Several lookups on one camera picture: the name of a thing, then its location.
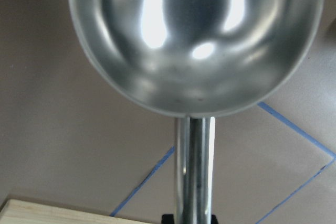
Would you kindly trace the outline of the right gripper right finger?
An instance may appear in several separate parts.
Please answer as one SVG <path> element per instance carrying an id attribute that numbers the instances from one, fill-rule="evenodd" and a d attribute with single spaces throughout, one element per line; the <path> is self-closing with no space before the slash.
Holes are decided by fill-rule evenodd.
<path id="1" fill-rule="evenodd" d="M 215 215 L 211 216 L 211 224 L 218 224 L 217 217 Z"/>

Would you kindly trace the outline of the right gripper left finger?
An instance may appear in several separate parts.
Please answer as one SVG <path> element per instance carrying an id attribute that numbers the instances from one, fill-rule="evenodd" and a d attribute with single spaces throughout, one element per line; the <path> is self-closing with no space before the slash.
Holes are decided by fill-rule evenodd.
<path id="1" fill-rule="evenodd" d="M 161 217 L 161 224 L 175 224 L 173 214 L 163 214 Z"/>

